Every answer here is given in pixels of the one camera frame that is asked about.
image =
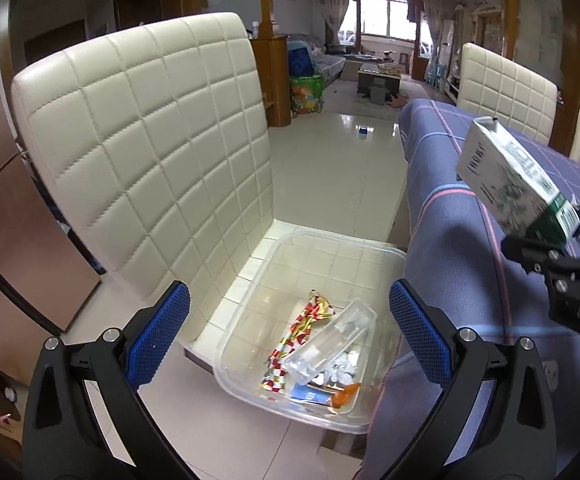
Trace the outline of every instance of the orange wrapper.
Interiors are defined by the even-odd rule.
[[[361,383],[350,384],[350,386],[345,386],[343,390],[335,393],[331,399],[332,407],[336,410],[343,408],[347,403],[350,402],[350,400],[352,400],[352,397],[355,396],[356,391],[360,386]]]

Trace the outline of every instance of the plastic storage bin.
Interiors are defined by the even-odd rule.
[[[384,244],[323,232],[298,231],[275,243],[226,330],[214,363],[231,395],[300,422],[343,433],[367,433],[381,384],[397,354],[401,332],[388,308],[390,285],[403,276],[405,253]],[[341,312],[355,298],[376,314],[353,343],[359,349],[355,399],[338,412],[260,387],[267,360],[314,289]]]

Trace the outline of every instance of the blue bag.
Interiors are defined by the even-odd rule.
[[[314,75],[314,67],[310,59],[308,49],[297,48],[288,51],[288,64],[290,66],[290,76],[309,77]]]

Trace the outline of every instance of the silver screw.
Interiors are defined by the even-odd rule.
[[[119,338],[119,335],[121,335],[121,332],[119,332],[118,328],[108,328],[105,332],[103,332],[103,341],[113,343]]]
[[[471,328],[462,328],[459,330],[459,337],[469,343],[477,338],[477,333]]]
[[[526,350],[532,350],[534,348],[534,341],[529,337],[522,337],[519,343],[521,343],[522,348]]]
[[[58,338],[51,337],[45,342],[45,348],[48,350],[54,350],[58,346]]]
[[[557,280],[557,282],[554,284],[554,286],[556,287],[556,289],[559,292],[567,292],[568,291],[568,283],[565,280]]]

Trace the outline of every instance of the window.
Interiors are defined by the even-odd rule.
[[[361,31],[415,41],[417,24],[407,20],[407,0],[361,0]]]
[[[388,0],[361,0],[361,32],[388,36]]]
[[[350,0],[345,18],[339,29],[339,43],[353,46],[356,40],[356,2]]]
[[[417,23],[407,20],[407,2],[390,0],[389,36],[410,41],[417,39]]]
[[[427,24],[425,12],[421,12],[421,39],[419,43],[419,57],[430,59],[432,57],[432,36]]]

